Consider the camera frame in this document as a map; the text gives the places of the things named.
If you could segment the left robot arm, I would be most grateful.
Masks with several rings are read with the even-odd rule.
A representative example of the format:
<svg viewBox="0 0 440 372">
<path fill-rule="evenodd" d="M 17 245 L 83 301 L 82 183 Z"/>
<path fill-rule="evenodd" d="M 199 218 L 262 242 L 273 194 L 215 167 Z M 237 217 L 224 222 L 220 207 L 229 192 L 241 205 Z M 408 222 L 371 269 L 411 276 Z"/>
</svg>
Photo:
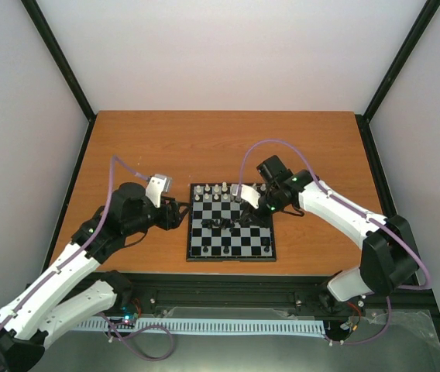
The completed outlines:
<svg viewBox="0 0 440 372">
<path fill-rule="evenodd" d="M 126 182 L 110 189 L 106 203 L 81 224 L 59 257 L 7 305 L 0 308 L 0 371 L 28 371 L 45 350 L 85 319 L 113 308 L 128 310 L 132 284 L 117 270 L 86 290 L 70 292 L 110 256 L 156 226 L 176 229 L 190 211 L 187 202 L 167 197 L 168 186 L 152 178 L 147 186 Z"/>
</svg>

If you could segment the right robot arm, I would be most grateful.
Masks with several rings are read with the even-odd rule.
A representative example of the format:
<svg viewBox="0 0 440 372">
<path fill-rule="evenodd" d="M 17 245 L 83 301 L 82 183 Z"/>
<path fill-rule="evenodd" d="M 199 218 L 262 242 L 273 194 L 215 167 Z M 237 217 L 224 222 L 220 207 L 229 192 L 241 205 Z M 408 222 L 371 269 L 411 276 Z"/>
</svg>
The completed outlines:
<svg viewBox="0 0 440 372">
<path fill-rule="evenodd" d="M 256 191 L 247 184 L 231 187 L 232 195 L 247 204 L 239 222 L 263 226 L 276 212 L 291 205 L 304 214 L 323 219 L 353 241 L 361 252 L 360 263 L 353 269 L 335 274 L 324 293 L 344 302 L 361 295 L 387 296 L 419 269 L 419 257 L 408 221 L 399 216 L 385 217 L 342 197 L 312 171 L 293 173 L 278 156 L 258 165 L 266 184 Z"/>
</svg>

